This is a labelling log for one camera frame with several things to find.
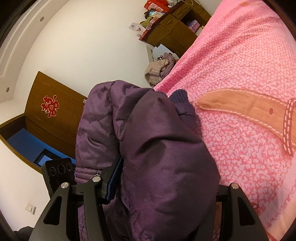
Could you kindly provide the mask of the white card on desk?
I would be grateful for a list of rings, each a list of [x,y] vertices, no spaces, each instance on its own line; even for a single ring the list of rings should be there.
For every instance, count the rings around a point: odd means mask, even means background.
[[[136,32],[140,36],[146,31],[145,27],[143,27],[141,24],[134,23],[134,22],[131,23],[131,25],[129,26],[129,29]]]

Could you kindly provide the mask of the purple puffer jacket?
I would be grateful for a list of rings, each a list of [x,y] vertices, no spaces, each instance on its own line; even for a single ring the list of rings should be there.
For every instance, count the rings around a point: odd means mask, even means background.
[[[75,179],[124,159],[103,207],[112,240],[186,240],[215,201],[220,175],[197,135],[187,92],[170,96],[117,80],[90,91],[76,138]]]

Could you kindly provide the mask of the white wall switch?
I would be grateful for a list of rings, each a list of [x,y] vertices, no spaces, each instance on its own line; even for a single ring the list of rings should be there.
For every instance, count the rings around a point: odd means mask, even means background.
[[[26,210],[27,212],[29,212],[30,214],[34,215],[35,212],[36,212],[36,206],[34,206],[33,204],[31,204],[31,203],[28,202],[28,203],[25,205],[25,210]]]

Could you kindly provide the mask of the red box on desk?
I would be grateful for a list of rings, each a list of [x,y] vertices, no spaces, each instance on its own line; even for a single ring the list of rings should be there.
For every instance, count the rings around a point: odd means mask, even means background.
[[[145,3],[144,8],[147,10],[154,9],[161,13],[166,13],[170,10],[169,3],[166,0],[148,0]]]

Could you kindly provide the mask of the pink and blue bedspread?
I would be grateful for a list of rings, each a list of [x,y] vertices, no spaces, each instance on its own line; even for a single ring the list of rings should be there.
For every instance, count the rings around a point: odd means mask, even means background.
[[[295,39],[263,1],[222,1],[156,90],[184,89],[220,183],[236,182],[270,240],[295,220]]]

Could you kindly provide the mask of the brown wooden door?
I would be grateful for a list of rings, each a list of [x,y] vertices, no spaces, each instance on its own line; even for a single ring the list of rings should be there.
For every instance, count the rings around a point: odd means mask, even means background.
[[[43,97],[46,95],[57,96],[60,106],[55,117],[48,118],[41,111]],[[1,124],[1,141],[37,172],[41,172],[41,168],[30,162],[8,142],[8,139],[21,129],[27,130],[45,144],[74,158],[77,130],[86,100],[87,98],[82,94],[38,72],[30,90],[25,111]]]

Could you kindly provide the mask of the red paper door decoration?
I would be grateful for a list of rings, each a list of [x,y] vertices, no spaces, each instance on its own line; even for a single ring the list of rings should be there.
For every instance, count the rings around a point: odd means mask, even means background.
[[[45,96],[43,97],[43,103],[41,104],[41,111],[43,111],[48,118],[55,117],[57,115],[57,110],[59,109],[59,102],[57,101],[57,96],[53,97]]]

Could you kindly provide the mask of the brown wooden desk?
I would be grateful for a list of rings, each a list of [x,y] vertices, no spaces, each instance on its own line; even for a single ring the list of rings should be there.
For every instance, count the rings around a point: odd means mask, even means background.
[[[197,39],[189,23],[197,21],[205,26],[211,15],[196,1],[181,1],[152,24],[140,40],[154,47],[164,45],[181,57]]]

